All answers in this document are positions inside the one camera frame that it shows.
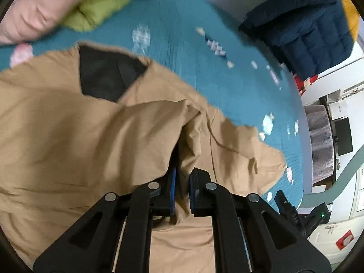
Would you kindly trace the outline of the pink duvet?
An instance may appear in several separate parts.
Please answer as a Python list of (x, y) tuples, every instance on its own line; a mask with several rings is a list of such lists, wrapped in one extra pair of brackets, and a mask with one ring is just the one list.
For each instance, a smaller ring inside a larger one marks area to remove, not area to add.
[(15, 0), (1, 21), (1, 44), (33, 41), (54, 29), (82, 0)]

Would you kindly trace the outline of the grey patterned fabric bin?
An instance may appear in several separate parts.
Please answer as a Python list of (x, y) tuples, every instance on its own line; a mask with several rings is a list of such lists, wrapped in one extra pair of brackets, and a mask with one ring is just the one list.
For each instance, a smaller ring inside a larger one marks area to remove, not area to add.
[(318, 183), (334, 172), (334, 142), (331, 123), (324, 105), (304, 107), (312, 148), (312, 182)]

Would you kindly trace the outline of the lime green blanket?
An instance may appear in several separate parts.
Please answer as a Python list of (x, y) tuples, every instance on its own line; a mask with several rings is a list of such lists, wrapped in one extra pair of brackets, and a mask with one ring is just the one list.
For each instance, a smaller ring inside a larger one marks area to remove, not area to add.
[(62, 21), (62, 26), (89, 32), (132, 0), (82, 0)]

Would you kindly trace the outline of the black computer monitor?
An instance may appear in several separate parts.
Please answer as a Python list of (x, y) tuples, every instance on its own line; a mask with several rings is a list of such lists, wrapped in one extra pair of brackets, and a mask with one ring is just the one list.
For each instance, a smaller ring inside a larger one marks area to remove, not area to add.
[(348, 118), (341, 118), (334, 121), (335, 135), (334, 140), (339, 156), (353, 151), (350, 121)]

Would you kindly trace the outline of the navy and yellow puffer jacket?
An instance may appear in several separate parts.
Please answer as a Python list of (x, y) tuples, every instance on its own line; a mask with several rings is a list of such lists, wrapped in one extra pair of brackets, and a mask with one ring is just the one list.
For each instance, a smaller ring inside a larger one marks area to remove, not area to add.
[(305, 81), (349, 58), (359, 27), (351, 0), (267, 0), (246, 14), (239, 30), (264, 42)]

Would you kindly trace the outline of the tan padded coat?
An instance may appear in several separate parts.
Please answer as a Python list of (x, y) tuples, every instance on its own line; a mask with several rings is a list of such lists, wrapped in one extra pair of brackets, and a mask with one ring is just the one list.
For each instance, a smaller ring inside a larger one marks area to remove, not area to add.
[(80, 44), (1, 73), (1, 228), (26, 265), (108, 192), (163, 176), (179, 150), (177, 210), (152, 232), (151, 272), (213, 272), (212, 224), (191, 215), (194, 168), (231, 193), (264, 194), (283, 153), (236, 126), (168, 68)]

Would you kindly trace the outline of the red cartoon plush pillow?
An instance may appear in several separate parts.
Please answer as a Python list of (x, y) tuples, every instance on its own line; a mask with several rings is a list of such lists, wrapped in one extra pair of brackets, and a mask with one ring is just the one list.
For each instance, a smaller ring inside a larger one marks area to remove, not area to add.
[(297, 74), (294, 76), (294, 80), (299, 90), (299, 95), (302, 97), (308, 87), (310, 87), (316, 80), (318, 80), (318, 75), (307, 78), (306, 80), (301, 80)]

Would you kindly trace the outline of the teal quilted bedspread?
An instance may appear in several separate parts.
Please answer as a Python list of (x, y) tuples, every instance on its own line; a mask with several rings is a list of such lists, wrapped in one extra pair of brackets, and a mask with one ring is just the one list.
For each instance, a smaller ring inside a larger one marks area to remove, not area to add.
[(238, 32), (238, 23), (205, 0), (134, 0), (95, 30), (61, 27), (32, 42), (33, 53), (62, 50), (77, 42), (117, 46), (169, 68), (236, 125), (273, 131), (263, 140), (282, 151), (289, 169), (264, 195), (282, 190), (302, 201), (301, 105), (289, 77), (260, 44)]

